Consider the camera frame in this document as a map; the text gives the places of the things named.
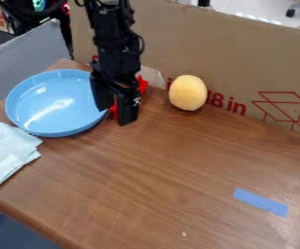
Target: cardboard box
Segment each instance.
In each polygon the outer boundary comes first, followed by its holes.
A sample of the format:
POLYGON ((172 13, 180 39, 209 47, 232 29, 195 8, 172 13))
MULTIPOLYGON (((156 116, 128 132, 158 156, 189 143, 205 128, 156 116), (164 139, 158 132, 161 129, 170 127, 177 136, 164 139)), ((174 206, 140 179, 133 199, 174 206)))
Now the cardboard box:
MULTIPOLYGON (((165 88, 148 67, 169 83, 196 75, 209 87, 209 104, 300 132, 300 30, 170 0, 130 4, 133 29, 146 41, 144 77, 165 88)), ((94 31, 74 1, 72 10, 76 60, 89 62, 94 31)))

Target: blue tape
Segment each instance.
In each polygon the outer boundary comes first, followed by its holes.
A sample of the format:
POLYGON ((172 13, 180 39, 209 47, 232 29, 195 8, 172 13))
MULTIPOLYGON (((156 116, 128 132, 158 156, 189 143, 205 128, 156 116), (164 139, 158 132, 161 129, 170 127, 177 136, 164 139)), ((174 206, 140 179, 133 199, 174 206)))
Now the blue tape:
POLYGON ((276 202, 272 199, 264 198, 261 196, 255 195, 253 193, 244 191, 241 189, 236 189, 233 197, 243 202, 256 206, 269 212, 273 212, 276 215, 281 217, 288 216, 288 205, 276 202))

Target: white cloth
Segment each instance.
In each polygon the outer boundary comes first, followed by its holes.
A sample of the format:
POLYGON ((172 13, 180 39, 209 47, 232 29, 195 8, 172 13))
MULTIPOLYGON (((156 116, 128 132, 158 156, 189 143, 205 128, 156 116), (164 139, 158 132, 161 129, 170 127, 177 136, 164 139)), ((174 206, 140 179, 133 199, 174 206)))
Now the white cloth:
POLYGON ((24 130, 0 123, 0 184, 33 160, 41 157, 42 140, 24 130))

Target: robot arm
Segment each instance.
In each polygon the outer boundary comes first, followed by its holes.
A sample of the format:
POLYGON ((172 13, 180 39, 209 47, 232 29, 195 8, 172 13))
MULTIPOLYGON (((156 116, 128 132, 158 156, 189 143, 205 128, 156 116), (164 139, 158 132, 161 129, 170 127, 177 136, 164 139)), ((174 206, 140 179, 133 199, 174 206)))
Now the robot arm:
POLYGON ((94 29, 94 45, 100 61, 92 62, 92 90, 98 109, 118 106, 118 124, 128 125, 138 118, 141 95, 136 73, 141 70, 144 39, 130 27, 134 10, 129 0, 84 0, 90 27, 94 29))

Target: light blue plastic bowl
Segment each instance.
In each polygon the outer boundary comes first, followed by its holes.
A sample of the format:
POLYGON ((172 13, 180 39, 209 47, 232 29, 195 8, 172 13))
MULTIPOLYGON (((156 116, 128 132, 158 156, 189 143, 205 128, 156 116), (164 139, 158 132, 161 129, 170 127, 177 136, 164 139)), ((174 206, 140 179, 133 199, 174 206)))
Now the light blue plastic bowl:
POLYGON ((26 132, 42 137, 76 135, 96 126, 100 112, 90 87, 90 73, 56 70, 41 73, 11 90, 6 114, 26 132))

